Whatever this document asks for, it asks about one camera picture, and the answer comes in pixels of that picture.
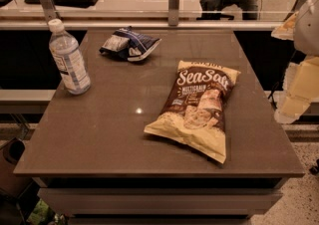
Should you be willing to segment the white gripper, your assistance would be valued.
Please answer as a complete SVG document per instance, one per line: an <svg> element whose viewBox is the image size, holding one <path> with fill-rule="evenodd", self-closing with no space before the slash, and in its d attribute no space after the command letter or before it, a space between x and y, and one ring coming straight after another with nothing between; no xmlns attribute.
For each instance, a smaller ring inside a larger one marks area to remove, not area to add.
<svg viewBox="0 0 319 225"><path fill-rule="evenodd" d="M274 118L290 124L298 120L319 97L319 0L307 0L299 12L293 13L271 36L280 40L294 40L294 46L309 55L300 64L290 63L283 82L283 96L279 99Z"/></svg>

